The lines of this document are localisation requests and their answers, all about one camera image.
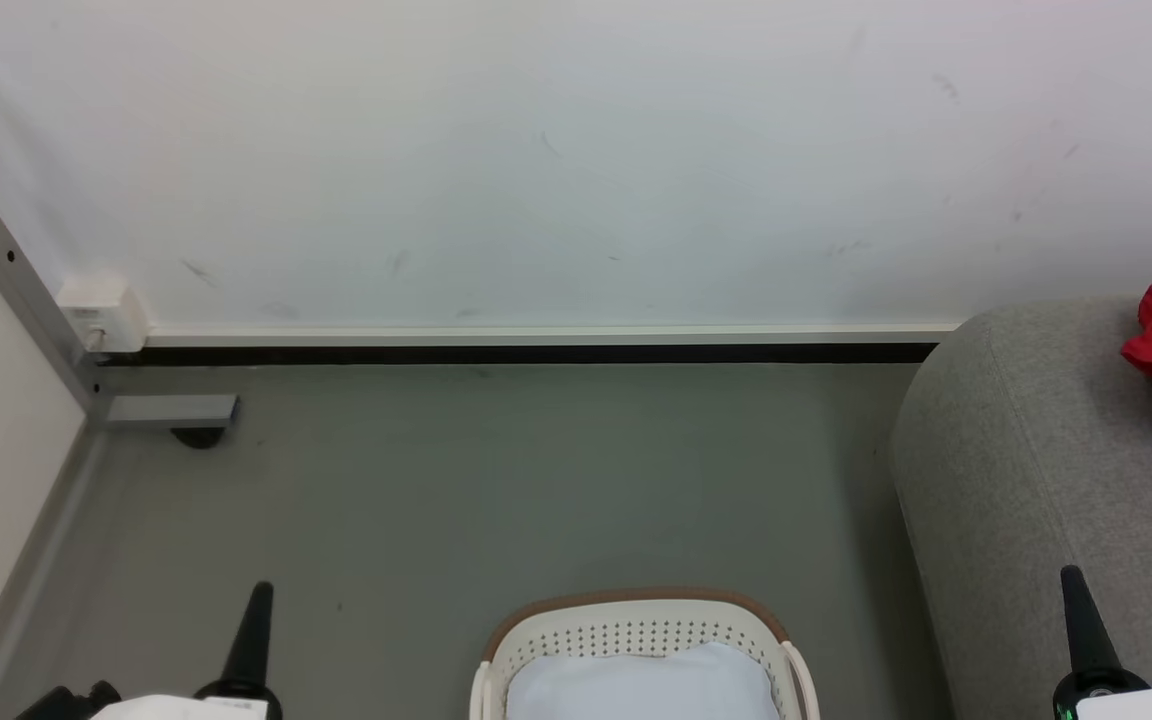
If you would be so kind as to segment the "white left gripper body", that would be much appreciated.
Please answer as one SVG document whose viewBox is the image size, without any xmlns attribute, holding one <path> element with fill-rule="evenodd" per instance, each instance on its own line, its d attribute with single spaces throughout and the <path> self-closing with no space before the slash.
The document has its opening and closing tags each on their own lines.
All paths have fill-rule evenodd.
<svg viewBox="0 0 1152 720">
<path fill-rule="evenodd" d="M 91 720 L 268 720 L 270 702 L 207 697 L 204 700 L 150 694 L 115 702 L 96 712 Z"/>
</svg>

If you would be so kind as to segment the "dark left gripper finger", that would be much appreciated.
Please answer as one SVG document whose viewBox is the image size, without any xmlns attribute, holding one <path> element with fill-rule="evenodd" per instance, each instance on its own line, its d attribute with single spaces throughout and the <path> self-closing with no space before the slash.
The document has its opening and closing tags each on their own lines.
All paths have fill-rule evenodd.
<svg viewBox="0 0 1152 720">
<path fill-rule="evenodd" d="M 223 670 L 215 682 L 202 687 L 196 700 L 238 702 L 241 708 L 262 711 L 262 720 L 285 720 L 282 702 L 268 685 L 271 626 L 273 626 L 273 583 L 252 588 L 236 638 L 230 644 Z"/>
</svg>

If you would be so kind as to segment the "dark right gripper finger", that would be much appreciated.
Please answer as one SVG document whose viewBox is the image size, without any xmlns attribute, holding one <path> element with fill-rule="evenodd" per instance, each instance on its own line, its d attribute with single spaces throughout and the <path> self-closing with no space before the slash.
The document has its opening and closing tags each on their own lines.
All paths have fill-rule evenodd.
<svg viewBox="0 0 1152 720">
<path fill-rule="evenodd" d="M 1078 720 L 1089 698 L 1149 691 L 1149 683 L 1121 665 L 1111 635 L 1079 566 L 1060 571 L 1064 629 L 1071 670 L 1053 689 L 1053 720 Z"/>
</svg>

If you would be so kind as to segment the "white laundry basket brown rim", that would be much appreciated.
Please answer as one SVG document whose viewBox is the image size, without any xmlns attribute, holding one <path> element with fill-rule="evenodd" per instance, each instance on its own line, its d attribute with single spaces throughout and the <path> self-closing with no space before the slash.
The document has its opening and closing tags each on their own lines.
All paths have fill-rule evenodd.
<svg viewBox="0 0 1152 720">
<path fill-rule="evenodd" d="M 780 720 L 820 720 L 812 673 L 776 615 L 755 598 L 712 588 L 614 589 L 513 611 L 490 634 L 468 720 L 506 720 L 511 680 L 541 657 L 664 659 L 705 643 L 726 644 L 763 667 Z"/>
</svg>

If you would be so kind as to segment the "grey fabric sofa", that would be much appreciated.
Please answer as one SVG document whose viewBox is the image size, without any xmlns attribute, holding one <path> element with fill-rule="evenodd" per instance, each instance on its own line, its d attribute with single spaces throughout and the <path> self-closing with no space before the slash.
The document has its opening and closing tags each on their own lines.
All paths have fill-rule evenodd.
<svg viewBox="0 0 1152 720">
<path fill-rule="evenodd" d="M 1001 306 L 924 361 L 890 470 L 957 720 L 1052 720 L 1076 564 L 1152 685 L 1152 379 L 1130 297 Z"/>
</svg>

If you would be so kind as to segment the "white black skirting board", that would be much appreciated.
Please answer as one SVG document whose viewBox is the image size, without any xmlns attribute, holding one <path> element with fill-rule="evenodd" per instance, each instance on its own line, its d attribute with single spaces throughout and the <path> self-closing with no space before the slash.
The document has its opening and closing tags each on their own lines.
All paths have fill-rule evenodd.
<svg viewBox="0 0 1152 720">
<path fill-rule="evenodd" d="M 920 363 L 955 323 L 160 329 L 101 367 Z"/>
</svg>

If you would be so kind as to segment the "white wall socket box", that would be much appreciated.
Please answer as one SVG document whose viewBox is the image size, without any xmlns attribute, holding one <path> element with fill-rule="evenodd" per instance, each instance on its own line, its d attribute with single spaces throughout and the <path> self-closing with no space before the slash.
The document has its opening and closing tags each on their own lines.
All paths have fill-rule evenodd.
<svg viewBox="0 0 1152 720">
<path fill-rule="evenodd" d="M 70 278 L 55 296 L 61 314 L 90 354 L 137 354 L 147 342 L 147 314 L 116 274 Z"/>
</svg>

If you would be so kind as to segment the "grey metal frame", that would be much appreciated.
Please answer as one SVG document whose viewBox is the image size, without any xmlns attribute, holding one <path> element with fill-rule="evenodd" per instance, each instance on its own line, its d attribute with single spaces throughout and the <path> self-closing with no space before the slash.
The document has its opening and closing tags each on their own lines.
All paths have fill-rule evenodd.
<svg viewBox="0 0 1152 720">
<path fill-rule="evenodd" d="M 233 427 L 238 395 L 118 395 L 1 218 L 0 295 L 96 429 Z"/>
</svg>

